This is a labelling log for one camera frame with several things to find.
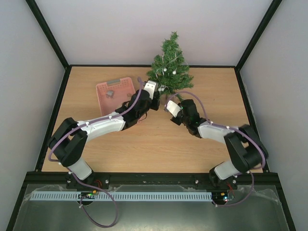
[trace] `black frame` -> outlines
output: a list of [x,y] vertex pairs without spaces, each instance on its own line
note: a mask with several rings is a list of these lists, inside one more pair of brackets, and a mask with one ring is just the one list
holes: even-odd
[[[18,195],[10,222],[7,227],[7,231],[12,231],[14,228],[14,224],[17,219],[17,215],[19,212],[19,208],[21,206],[22,200],[24,198],[26,188],[29,184],[66,184],[65,180],[65,175],[67,174],[66,172],[42,172],[42,166],[44,163],[45,155],[48,149],[47,146],[47,141],[52,135],[52,131],[56,122],[56,118],[59,113],[59,109],[61,106],[62,98],[65,92],[65,88],[68,82],[68,78],[71,72],[71,69],[73,66],[112,66],[112,67],[150,67],[150,65],[116,65],[116,64],[111,64],[111,65],[70,65],[64,54],[62,53],[55,37],[53,36],[46,20],[43,17],[43,14],[41,13],[38,5],[36,4],[35,0],[26,0],[27,4],[29,5],[29,8],[31,9],[33,15],[35,16],[37,22],[39,23],[41,29],[43,30],[44,34],[46,35],[48,41],[50,42],[52,48],[54,49],[56,55],[58,56],[60,62],[62,63],[65,73],[63,76],[63,80],[59,89],[59,93],[51,114],[50,122],[48,124],[48,128],[44,137],[44,141],[42,144],[42,148],[39,153],[38,161],[35,167],[35,171],[33,172],[28,172],[24,183],[21,187],[20,193]],[[253,37],[251,38],[247,48],[245,49],[243,55],[241,56],[238,64],[236,66],[219,66],[219,65],[209,65],[209,66],[204,66],[204,65],[191,65],[190,67],[199,67],[199,68],[233,68],[237,77],[237,81],[239,84],[239,88],[241,91],[241,95],[243,98],[244,106],[246,109],[247,117],[249,120],[250,125],[254,128],[255,132],[257,133],[257,127],[256,123],[254,120],[254,116],[249,104],[249,100],[246,94],[246,90],[244,88],[243,80],[241,77],[241,69],[248,59],[250,53],[252,52],[253,48],[257,44],[259,38],[261,37],[262,33],[264,32],[266,26],[270,22],[271,18],[275,14],[276,10],[278,9],[280,3],[282,0],[273,0],[271,5],[269,6],[267,12],[265,13],[262,21],[260,22],[258,28],[256,29]],[[282,190],[282,186],[280,184],[280,180],[278,177],[277,173],[270,173],[269,167],[266,163],[265,168],[263,169],[264,173],[255,173],[255,185],[275,185],[279,199],[282,203],[282,208],[285,214],[285,217],[287,219],[287,223],[289,226],[289,229],[291,231],[295,231],[295,226]],[[213,188],[204,182],[200,182],[198,185],[195,184],[196,179],[207,179],[208,178],[208,173],[200,174],[200,173],[189,173],[189,174],[182,174],[182,173],[174,173],[174,174],[169,174],[169,173],[157,173],[157,174],[150,174],[150,173],[96,173],[96,174],[101,174],[104,176],[108,176],[110,184],[144,184],[143,181],[147,181],[147,179],[151,179],[153,184],[155,182],[160,182],[162,178],[166,179],[164,183],[166,184],[180,184],[183,186],[187,187],[202,187],[204,189],[209,189],[213,190]],[[237,178],[237,183],[238,184],[244,184],[244,185],[249,185],[251,184],[251,178],[249,175],[242,175]]]

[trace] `gray floor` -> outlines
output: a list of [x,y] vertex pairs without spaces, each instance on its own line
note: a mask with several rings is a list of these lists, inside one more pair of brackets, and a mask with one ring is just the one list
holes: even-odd
[[[267,187],[256,187],[263,190]],[[178,192],[179,188],[158,190]],[[135,187],[129,191],[140,190]],[[236,192],[240,199],[243,192]],[[210,202],[118,202],[118,223],[108,230],[117,231],[287,231],[279,203],[261,191],[244,203],[229,208],[215,208]],[[87,208],[92,218],[110,224],[115,215],[112,202],[93,202]],[[78,208],[77,202],[24,201],[14,231],[98,231]]]

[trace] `cable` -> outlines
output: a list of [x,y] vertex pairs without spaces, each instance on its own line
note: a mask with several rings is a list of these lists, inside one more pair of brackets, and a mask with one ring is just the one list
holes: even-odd
[[217,205],[214,201],[212,201],[213,204],[215,205],[215,207],[231,207],[231,206],[239,205],[239,204],[241,204],[242,202],[244,202],[244,201],[250,196],[250,194],[252,193],[252,191],[254,190],[254,185],[255,185],[255,178],[254,178],[254,175],[252,174],[251,171],[249,171],[249,173],[250,173],[250,175],[251,175],[251,180],[252,180],[252,182],[251,182],[251,188],[250,188],[250,190],[249,190],[249,193],[243,198],[243,200],[238,201],[238,202],[236,202],[236,203],[234,203],[234,204],[230,204],[230,205]]
[[[142,87],[143,87],[143,82],[142,82],[142,80],[141,80],[140,77],[138,77],[138,81],[139,81],[140,87],[139,87],[139,91],[138,91],[137,97],[136,97],[134,103],[133,103],[126,111],[124,111],[124,112],[122,112],[122,113],[120,113],[120,114],[118,114],[118,115],[115,115],[115,116],[113,116],[113,117],[111,117],[111,118],[109,118],[109,116],[105,116],[105,117],[100,117],[100,118],[94,119],[94,120],[92,120],[92,121],[90,122],[90,124],[93,124],[93,123],[96,123],[96,122],[99,122],[99,121],[103,121],[103,120],[107,120],[107,119],[114,119],[114,118],[120,117],[120,116],[126,114],[127,112],[129,112],[129,111],[136,105],[136,103],[137,103],[137,101],[138,101],[138,99],[139,99],[139,97],[140,97],[140,95],[141,95],[141,90],[142,90]],[[82,124],[82,125],[78,126],[78,127],[74,128],[74,129],[72,129],[71,131],[69,131],[68,133],[66,133],[61,139],[59,139],[59,141],[58,141],[58,142],[54,145],[54,147],[51,149],[51,151],[50,151],[50,153],[49,153],[49,155],[48,155],[48,160],[49,160],[49,161],[52,161],[52,162],[59,162],[59,160],[55,160],[55,159],[52,159],[52,158],[51,158],[51,155],[54,153],[54,150],[56,150],[56,148],[57,148],[57,147],[58,147],[58,146],[59,146],[70,134],[72,134],[73,132],[75,132],[75,131],[77,131],[78,129],[83,128],[83,127],[85,127],[85,126],[87,126],[87,125],[89,125],[89,124],[85,123],[85,124]]]
[[182,93],[187,93],[187,94],[192,95],[193,97],[196,98],[196,100],[200,103],[200,105],[201,105],[201,107],[202,107],[202,110],[203,110],[205,119],[206,119],[207,122],[209,122],[211,125],[213,125],[213,126],[215,126],[215,127],[217,127],[217,128],[226,128],[226,129],[230,129],[230,130],[232,130],[232,131],[235,131],[235,132],[241,134],[243,137],[245,137],[247,140],[249,140],[249,141],[255,146],[255,148],[259,151],[259,153],[260,153],[260,155],[261,155],[261,158],[262,158],[261,167],[254,167],[254,168],[252,168],[252,169],[264,168],[265,162],[266,162],[266,161],[265,161],[265,156],[264,156],[262,150],[259,148],[259,146],[258,146],[249,136],[247,136],[245,133],[239,131],[238,128],[232,128],[232,127],[229,127],[229,126],[224,126],[224,125],[220,125],[220,124],[214,124],[212,121],[210,121],[210,120],[208,119],[208,117],[207,117],[206,112],[205,112],[205,108],[204,108],[203,103],[202,103],[201,100],[198,98],[198,96],[196,96],[195,94],[193,94],[193,93],[191,93],[191,92],[189,92],[189,91],[178,91],[177,93],[174,93],[173,95],[169,96],[169,98],[167,99],[166,104],[165,104],[165,110],[166,110],[166,108],[167,108],[168,102],[169,102],[174,96],[176,96],[177,94],[182,94]]
[[95,187],[95,186],[92,186],[92,185],[85,184],[85,183],[81,182],[81,181],[79,180],[79,178],[78,178],[74,173],[72,173],[72,175],[73,175],[73,177],[75,178],[75,180],[76,180],[79,184],[81,184],[81,185],[83,185],[83,186],[86,186],[86,187],[89,187],[89,188],[97,189],[97,190],[99,190],[99,191],[101,191],[101,192],[107,194],[107,195],[110,197],[110,199],[113,201],[114,205],[115,205],[115,208],[116,208],[116,209],[115,209],[115,213],[116,213],[116,214],[115,214],[115,219],[114,219],[114,221],[113,221],[110,225],[102,225],[102,224],[100,224],[100,223],[97,223],[95,220],[93,220],[93,219],[90,217],[90,215],[88,214],[88,212],[86,211],[86,209],[84,208],[84,206],[83,206],[83,204],[82,204],[82,200],[83,200],[86,196],[82,196],[81,199],[80,199],[79,204],[80,204],[80,207],[82,208],[82,210],[86,213],[88,219],[89,219],[94,225],[96,225],[96,226],[98,226],[98,227],[100,227],[100,228],[110,228],[110,227],[114,226],[114,225],[116,224],[116,222],[117,222],[117,218],[118,218],[118,215],[119,215],[119,209],[118,209],[118,207],[117,207],[117,204],[116,204],[115,199],[113,198],[113,196],[112,196],[109,192],[107,192],[105,189],[101,189],[101,188],[98,188],[98,187]]

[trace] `miniature christmas tree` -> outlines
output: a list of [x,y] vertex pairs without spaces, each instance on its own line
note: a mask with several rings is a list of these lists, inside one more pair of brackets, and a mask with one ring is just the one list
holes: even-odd
[[185,62],[179,47],[177,32],[172,32],[170,39],[165,39],[162,45],[163,55],[157,55],[152,63],[151,71],[147,73],[149,80],[158,83],[160,94],[171,95],[184,88],[192,88],[193,76],[188,74],[189,66]]

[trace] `pink basket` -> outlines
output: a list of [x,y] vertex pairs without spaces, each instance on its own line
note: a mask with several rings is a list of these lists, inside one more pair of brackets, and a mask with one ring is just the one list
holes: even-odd
[[[107,92],[113,91],[112,97],[107,97]],[[102,116],[108,115],[119,108],[123,102],[130,101],[135,94],[135,88],[130,77],[110,80],[96,85],[96,92]]]

